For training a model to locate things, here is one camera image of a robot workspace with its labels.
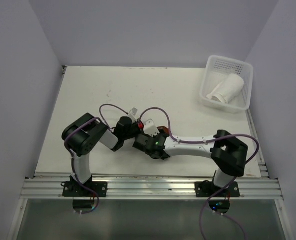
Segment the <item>brown towel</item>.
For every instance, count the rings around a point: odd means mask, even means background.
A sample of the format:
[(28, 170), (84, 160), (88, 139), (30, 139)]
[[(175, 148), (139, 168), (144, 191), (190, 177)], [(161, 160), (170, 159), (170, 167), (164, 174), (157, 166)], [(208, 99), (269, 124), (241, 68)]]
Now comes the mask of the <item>brown towel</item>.
[(158, 126), (157, 129), (158, 129), (159, 133), (161, 133), (161, 134), (167, 134), (167, 135), (169, 134), (169, 130), (165, 126)]

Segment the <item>white towel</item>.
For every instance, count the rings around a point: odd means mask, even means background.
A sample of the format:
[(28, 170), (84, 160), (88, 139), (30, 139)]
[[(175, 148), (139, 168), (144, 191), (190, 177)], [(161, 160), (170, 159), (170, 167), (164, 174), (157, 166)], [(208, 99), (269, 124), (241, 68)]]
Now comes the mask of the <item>white towel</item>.
[(223, 104), (228, 104), (236, 97), (244, 86), (243, 79), (236, 74), (229, 74), (222, 82), (220, 82), (206, 98)]

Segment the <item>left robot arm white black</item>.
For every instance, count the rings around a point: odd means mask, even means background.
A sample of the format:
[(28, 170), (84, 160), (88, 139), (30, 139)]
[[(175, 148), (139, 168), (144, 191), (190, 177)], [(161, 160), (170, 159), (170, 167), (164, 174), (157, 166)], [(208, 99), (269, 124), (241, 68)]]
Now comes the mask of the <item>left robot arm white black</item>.
[(98, 117), (86, 113), (70, 124), (62, 133), (64, 146), (71, 155), (71, 177), (76, 181), (74, 190), (80, 196), (87, 196), (92, 190), (89, 180), (90, 152), (97, 143), (101, 143), (111, 151), (118, 151), (124, 142), (135, 138), (143, 129), (143, 123), (123, 116), (114, 129), (110, 129)]

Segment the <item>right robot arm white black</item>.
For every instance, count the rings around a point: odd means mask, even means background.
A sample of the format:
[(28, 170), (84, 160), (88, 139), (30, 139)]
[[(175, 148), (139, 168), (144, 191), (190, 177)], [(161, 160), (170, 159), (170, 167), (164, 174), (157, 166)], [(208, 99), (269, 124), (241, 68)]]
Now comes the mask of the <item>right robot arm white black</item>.
[(141, 133), (133, 147), (150, 158), (165, 160), (175, 156), (211, 159), (218, 169), (210, 184), (215, 196), (228, 191), (228, 183), (244, 175), (248, 146), (225, 130), (206, 137), (179, 137), (160, 132), (156, 136)]

